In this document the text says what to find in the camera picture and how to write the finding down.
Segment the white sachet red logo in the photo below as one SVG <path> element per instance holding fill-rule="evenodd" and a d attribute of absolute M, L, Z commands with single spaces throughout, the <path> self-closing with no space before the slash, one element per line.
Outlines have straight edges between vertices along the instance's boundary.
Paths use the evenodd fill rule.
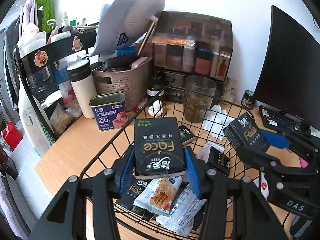
<path fill-rule="evenodd" d="M 261 189 L 261 194 L 264 196 L 265 199 L 268 198 L 269 195 L 269 188 L 268 182 L 265 178 L 265 174 L 262 172 L 255 180 L 253 180 L 257 188 Z"/>

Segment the cereal bar snack packet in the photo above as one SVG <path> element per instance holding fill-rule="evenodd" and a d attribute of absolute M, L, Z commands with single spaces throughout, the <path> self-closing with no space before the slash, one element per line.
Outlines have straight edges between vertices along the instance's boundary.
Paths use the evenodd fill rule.
<path fill-rule="evenodd" d="M 171 204 L 182 181 L 183 176 L 153 179 L 133 204 L 155 215 L 169 217 Z"/>

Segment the dark mechanical keyboard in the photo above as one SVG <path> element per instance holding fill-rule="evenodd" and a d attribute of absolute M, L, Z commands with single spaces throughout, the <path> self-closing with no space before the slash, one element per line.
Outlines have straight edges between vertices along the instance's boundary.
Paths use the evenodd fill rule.
<path fill-rule="evenodd" d="M 304 127 L 302 122 L 297 122 L 285 114 L 281 114 L 280 111 L 275 111 L 262 105 L 260 105 L 258 109 L 265 128 L 274 130 L 277 133 L 291 130 L 305 135 L 311 135 L 309 126 Z"/>

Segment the dark glass jar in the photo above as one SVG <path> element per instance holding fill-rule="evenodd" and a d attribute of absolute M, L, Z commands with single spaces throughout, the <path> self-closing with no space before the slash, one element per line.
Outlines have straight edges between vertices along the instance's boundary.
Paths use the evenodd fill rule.
<path fill-rule="evenodd" d="M 241 100 L 241 105 L 246 109 L 252 110 L 255 106 L 255 103 L 256 100 L 253 98 L 253 92 L 250 90 L 245 90 Z"/>

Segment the crumpled white tissue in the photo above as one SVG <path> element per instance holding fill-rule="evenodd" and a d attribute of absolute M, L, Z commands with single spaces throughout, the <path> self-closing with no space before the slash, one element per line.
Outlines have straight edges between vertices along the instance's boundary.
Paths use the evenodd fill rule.
<path fill-rule="evenodd" d="M 227 111 L 220 105 L 213 106 L 205 115 L 201 128 L 208 131 L 210 136 L 223 141 L 226 136 L 223 129 L 226 128 L 235 118 L 228 116 Z"/>

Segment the black curved monitor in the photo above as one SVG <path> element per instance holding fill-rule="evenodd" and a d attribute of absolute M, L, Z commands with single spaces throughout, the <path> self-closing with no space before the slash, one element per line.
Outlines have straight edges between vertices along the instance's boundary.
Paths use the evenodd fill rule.
<path fill-rule="evenodd" d="M 276 6 L 253 97 L 319 129 L 319 43 Z"/>

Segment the small ceramic vase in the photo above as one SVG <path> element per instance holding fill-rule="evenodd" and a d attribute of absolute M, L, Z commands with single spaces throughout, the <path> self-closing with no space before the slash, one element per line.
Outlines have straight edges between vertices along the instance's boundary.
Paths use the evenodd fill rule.
<path fill-rule="evenodd" d="M 227 77 L 221 99 L 228 101 L 228 102 L 233 102 L 235 99 L 235 94 L 236 94 L 236 87 L 237 87 L 238 80 L 234 77 Z"/>

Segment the clear plastic cup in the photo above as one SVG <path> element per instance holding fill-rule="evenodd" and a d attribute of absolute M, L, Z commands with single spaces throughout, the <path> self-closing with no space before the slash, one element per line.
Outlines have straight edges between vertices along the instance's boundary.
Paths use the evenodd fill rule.
<path fill-rule="evenodd" d="M 210 110 L 216 91 L 216 83 L 204 76 L 191 75 L 184 83 L 184 117 L 188 122 L 201 123 Z"/>

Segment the blue luncheon meat tin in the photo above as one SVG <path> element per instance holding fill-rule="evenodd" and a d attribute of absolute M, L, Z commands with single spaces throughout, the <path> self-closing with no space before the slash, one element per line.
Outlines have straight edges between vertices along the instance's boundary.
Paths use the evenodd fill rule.
<path fill-rule="evenodd" d="M 97 95 L 91 98 L 89 106 L 100 131 L 122 128 L 127 123 L 123 92 Z"/>

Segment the smoky acrylic organizer box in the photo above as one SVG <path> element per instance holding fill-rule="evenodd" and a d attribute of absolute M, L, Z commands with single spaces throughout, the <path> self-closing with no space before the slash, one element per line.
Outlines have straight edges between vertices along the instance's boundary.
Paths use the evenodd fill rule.
<path fill-rule="evenodd" d="M 156 70 L 164 76 L 167 99 L 181 101 L 187 77 L 203 76 L 223 83 L 233 53 L 233 28 L 230 20 L 191 12 L 163 11 L 152 37 Z"/>

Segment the brown woven plastic basket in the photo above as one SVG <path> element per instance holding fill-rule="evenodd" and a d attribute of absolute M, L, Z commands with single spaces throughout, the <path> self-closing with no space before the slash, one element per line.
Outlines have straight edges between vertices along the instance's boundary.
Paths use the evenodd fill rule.
<path fill-rule="evenodd" d="M 152 71 L 152 58 L 148 58 L 135 69 L 122 72 L 103 72 L 102 63 L 91 65 L 97 94 L 123 92 L 126 110 L 132 111 L 146 96 Z"/>

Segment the white black-lid tumbler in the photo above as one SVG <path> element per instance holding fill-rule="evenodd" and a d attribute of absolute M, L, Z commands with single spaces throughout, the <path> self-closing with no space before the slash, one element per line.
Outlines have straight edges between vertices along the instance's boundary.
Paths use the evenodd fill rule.
<path fill-rule="evenodd" d="M 85 118 L 94 119 L 89 105 L 91 98 L 97 95 L 89 60 L 80 60 L 67 67 L 70 81 Z"/>

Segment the white round fan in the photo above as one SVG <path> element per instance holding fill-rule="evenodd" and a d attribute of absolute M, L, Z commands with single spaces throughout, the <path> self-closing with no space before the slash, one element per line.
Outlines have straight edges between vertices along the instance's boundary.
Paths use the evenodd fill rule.
<path fill-rule="evenodd" d="M 145 34 L 137 56 L 140 56 L 158 19 L 165 7 L 165 0 L 137 0 L 131 7 L 124 22 L 124 32 L 128 38 L 140 38 Z"/>

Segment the green plush toy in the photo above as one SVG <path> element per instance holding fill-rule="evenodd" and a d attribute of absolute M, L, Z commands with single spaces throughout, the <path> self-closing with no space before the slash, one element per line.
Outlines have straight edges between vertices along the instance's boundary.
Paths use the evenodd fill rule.
<path fill-rule="evenodd" d="M 41 30 L 50 33 L 51 27 L 47 21 L 55 19 L 53 0 L 35 0 L 35 2 L 38 7 L 42 7 Z"/>

